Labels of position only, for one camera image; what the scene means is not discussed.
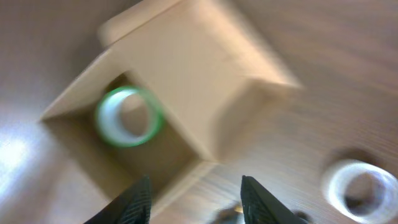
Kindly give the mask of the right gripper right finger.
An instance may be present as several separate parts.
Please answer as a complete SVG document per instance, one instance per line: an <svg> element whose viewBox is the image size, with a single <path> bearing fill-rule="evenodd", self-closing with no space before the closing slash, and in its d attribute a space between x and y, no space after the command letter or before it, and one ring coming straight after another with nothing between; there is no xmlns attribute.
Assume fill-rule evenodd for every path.
<svg viewBox="0 0 398 224"><path fill-rule="evenodd" d="M242 176L240 196L245 224L306 223L251 176Z"/></svg>

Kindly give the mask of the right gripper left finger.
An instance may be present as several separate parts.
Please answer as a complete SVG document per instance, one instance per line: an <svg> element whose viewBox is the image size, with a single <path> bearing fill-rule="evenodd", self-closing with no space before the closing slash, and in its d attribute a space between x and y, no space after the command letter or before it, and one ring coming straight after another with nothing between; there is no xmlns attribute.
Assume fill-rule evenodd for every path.
<svg viewBox="0 0 398 224"><path fill-rule="evenodd" d="M149 224L151 208L151 181L145 175L84 224Z"/></svg>

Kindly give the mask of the green tape roll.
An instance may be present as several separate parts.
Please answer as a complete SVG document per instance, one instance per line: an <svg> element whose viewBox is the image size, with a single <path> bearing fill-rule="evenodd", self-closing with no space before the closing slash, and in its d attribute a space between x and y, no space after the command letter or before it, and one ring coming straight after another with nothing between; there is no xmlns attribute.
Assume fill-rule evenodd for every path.
<svg viewBox="0 0 398 224"><path fill-rule="evenodd" d="M119 118L124 100L137 95L149 107L149 129L141 136L129 132ZM135 147L151 140L164 123L164 114L157 100L145 89L121 86L106 93L95 110L95 123L99 135L108 144L116 147Z"/></svg>

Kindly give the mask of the white tape roll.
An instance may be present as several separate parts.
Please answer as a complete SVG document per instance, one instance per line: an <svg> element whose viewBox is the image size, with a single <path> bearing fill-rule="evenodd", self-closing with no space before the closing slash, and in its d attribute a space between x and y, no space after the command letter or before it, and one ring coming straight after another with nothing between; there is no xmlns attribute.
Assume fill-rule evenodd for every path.
<svg viewBox="0 0 398 224"><path fill-rule="evenodd" d="M362 174L369 174L379 181L380 194L376 204L365 214L350 211L345 193L350 183ZM326 201L341 214L365 224L387 223L397 216L397 178L388 171L354 159L338 161L328 168L322 180L322 192Z"/></svg>

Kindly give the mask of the brown cardboard box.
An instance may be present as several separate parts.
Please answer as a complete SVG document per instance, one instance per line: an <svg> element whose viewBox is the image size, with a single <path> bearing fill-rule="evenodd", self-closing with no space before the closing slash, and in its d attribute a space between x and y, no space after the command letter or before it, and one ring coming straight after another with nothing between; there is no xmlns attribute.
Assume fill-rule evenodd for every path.
<svg viewBox="0 0 398 224"><path fill-rule="evenodd" d="M41 120L107 196L148 176L152 216L243 151L301 87L235 1L141 1L98 36L103 52ZM157 100L164 123L146 143L116 147L100 136L95 110L127 85ZM149 107L137 95L123 101L119 118L137 136L149 129Z"/></svg>

